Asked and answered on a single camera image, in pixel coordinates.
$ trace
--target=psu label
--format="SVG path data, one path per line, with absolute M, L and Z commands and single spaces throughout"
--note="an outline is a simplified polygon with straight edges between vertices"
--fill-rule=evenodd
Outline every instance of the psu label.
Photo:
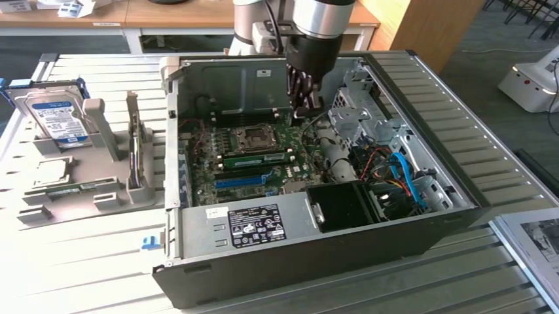
M 231 242 L 240 249 L 286 240 L 286 230 L 278 204 L 229 211 Z

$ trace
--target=green ram module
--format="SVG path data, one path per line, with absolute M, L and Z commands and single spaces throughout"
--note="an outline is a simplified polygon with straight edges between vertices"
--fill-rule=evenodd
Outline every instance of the green ram module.
M 295 160 L 292 152 L 274 152 L 268 154 L 246 154 L 242 156 L 229 156 L 223 160 L 224 169 L 238 169 L 246 167 L 262 167 L 288 164 Z

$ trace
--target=cpu socket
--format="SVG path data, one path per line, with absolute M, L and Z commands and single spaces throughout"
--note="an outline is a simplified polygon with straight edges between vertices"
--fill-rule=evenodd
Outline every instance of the cpu socket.
M 235 135 L 239 143 L 239 152 L 275 150 L 278 148 L 274 127 L 270 125 L 238 128 Z

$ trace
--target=white robot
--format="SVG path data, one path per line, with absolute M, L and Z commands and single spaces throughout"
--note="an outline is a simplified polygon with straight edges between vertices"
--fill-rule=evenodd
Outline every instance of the white robot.
M 555 97 L 558 61 L 559 46 L 536 63 L 515 64 L 499 84 L 499 89 L 531 113 L 559 110 L 558 97 Z

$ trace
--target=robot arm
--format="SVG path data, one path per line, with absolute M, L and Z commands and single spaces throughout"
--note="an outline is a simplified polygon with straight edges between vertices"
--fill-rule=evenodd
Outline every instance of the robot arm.
M 229 54 L 263 52 L 268 46 L 263 43 L 270 42 L 278 47 L 274 31 L 263 23 L 270 16 L 266 2 L 235 0 L 233 4 L 235 40 Z M 283 25 L 284 17 L 292 16 L 292 27 L 280 28 L 287 58 L 287 95 L 294 118 L 304 118 L 323 108 L 318 92 L 323 77 L 335 66 L 355 0 L 295 0 L 295 4 L 290 0 L 268 0 L 268 4 L 278 8 L 278 24 Z
M 296 0 L 294 23 L 302 35 L 290 36 L 287 95 L 294 117 L 312 115 L 323 108 L 318 91 L 332 71 L 342 47 L 355 0 Z

